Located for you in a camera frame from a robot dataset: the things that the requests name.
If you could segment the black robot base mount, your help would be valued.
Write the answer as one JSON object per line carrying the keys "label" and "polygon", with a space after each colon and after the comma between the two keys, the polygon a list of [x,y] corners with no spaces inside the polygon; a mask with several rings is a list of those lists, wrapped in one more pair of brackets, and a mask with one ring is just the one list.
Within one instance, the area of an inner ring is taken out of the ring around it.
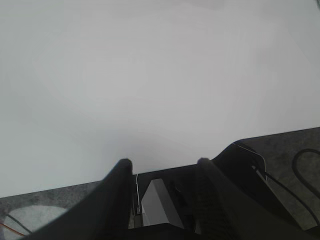
{"label": "black robot base mount", "polygon": [[[209,179],[239,240],[317,240],[320,228],[302,229],[267,184],[263,157],[233,143],[210,159]],[[201,234],[195,216],[196,164],[146,172],[135,176],[135,228],[127,240],[209,240]],[[162,179],[184,229],[169,223],[143,226],[142,198],[152,180]]]}

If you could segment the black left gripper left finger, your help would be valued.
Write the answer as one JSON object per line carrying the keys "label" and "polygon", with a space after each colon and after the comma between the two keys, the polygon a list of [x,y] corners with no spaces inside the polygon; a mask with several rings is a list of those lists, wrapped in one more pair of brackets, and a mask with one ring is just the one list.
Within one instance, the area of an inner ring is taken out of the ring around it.
{"label": "black left gripper left finger", "polygon": [[84,199],[25,239],[114,240],[128,230],[132,191],[132,162],[121,159]]}

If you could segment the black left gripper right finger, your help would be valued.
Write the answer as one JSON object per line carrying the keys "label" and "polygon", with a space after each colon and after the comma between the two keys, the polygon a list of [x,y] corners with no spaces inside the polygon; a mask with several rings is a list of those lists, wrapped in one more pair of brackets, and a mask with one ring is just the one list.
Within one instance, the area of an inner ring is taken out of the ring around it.
{"label": "black left gripper right finger", "polygon": [[223,207],[217,188],[209,178],[208,158],[200,158],[195,167],[194,214],[200,234],[210,240],[239,240]]}

